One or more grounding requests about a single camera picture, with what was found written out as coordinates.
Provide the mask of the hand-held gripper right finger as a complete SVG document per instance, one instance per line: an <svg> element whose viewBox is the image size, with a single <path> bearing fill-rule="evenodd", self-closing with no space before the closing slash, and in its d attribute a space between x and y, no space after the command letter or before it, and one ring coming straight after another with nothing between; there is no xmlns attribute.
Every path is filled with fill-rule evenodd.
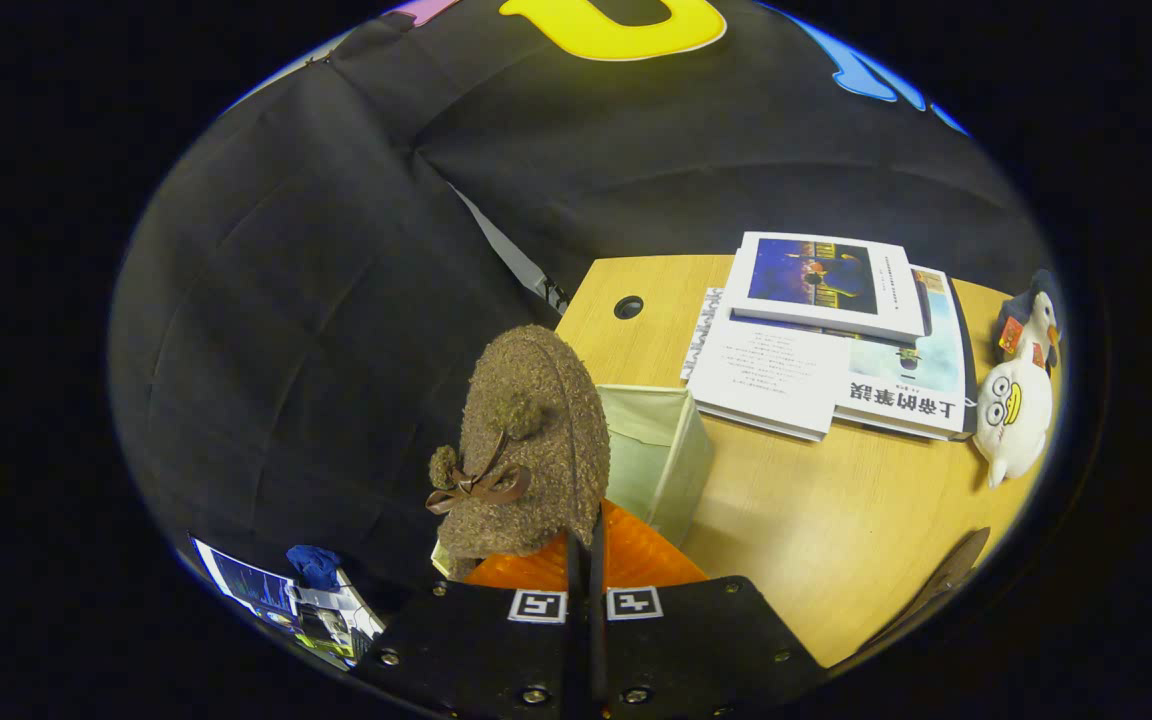
<svg viewBox="0 0 1152 720"><path fill-rule="evenodd" d="M612 502L591 546L591 715L761 719L823 669L748 577L704 578Z"/></svg>

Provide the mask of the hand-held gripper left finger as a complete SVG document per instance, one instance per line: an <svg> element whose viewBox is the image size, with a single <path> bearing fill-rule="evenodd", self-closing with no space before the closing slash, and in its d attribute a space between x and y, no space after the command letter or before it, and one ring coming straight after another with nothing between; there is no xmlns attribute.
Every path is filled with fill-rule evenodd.
<svg viewBox="0 0 1152 720"><path fill-rule="evenodd" d="M438 582L361 653L353 682L425 719L590 719L593 552L562 592Z"/></svg>

